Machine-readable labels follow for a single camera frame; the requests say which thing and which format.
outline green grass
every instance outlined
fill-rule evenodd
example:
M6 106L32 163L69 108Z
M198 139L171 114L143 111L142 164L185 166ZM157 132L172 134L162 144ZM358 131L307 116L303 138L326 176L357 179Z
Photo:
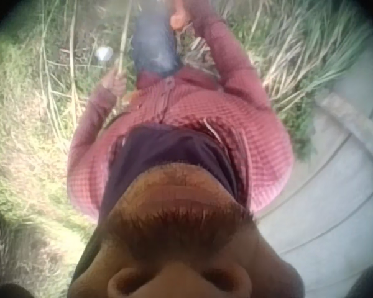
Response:
M220 1L218 9L256 66L297 157L308 159L314 150L313 96L348 69L372 29L346 1L340 1L341 7L315 0L240 2L230 6ZM80 117L89 93L114 63L98 63L96 46L110 45L114 59L119 55L122 2L109 1L104 8L100 3L79 0L76 107L66 52L73 1L29 1L0 29L0 214L14 227L39 226L49 248L62 256L59 274L48 270L35 283L37 297L57 297L66 288L93 230L68 201L66 164L75 129L72 112ZM190 33L179 36L184 61L212 71L213 63L202 60L204 43L196 44ZM132 90L135 74L129 55L125 65Z

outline nose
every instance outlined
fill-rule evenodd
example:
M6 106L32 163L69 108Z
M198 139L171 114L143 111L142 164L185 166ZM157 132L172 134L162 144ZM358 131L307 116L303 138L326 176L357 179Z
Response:
M198 272L171 263L157 273L123 269L108 284L109 298L247 298L251 283L242 268Z

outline plaid shirt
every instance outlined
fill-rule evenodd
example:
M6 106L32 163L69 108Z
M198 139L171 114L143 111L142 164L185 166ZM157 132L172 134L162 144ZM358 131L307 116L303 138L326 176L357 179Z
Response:
M136 125L163 123L207 133L223 148L239 177L238 199L257 212L283 189L293 165L288 133L239 42L218 19L202 36L221 81L184 67L166 79L142 75L124 115L98 136L116 98L102 86L91 95L68 158L68 195L98 219L111 162Z

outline sleeve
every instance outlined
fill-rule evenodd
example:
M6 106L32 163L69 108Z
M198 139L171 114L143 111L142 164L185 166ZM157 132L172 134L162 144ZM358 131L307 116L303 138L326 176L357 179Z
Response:
M73 136L68 156L68 177L94 144L104 121L116 104L116 97L99 85L90 96L87 107Z
M246 100L256 109L269 109L270 102L257 71L224 21L210 16L198 20L194 27L210 47L225 92Z

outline blue jeans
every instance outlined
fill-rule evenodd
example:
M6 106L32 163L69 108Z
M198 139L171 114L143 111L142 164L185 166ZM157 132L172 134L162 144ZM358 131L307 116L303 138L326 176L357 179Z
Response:
M137 76L141 71L148 71L165 78L176 73L182 63L170 26L170 14L157 1L153 2L154 7L142 7L136 17L131 56Z

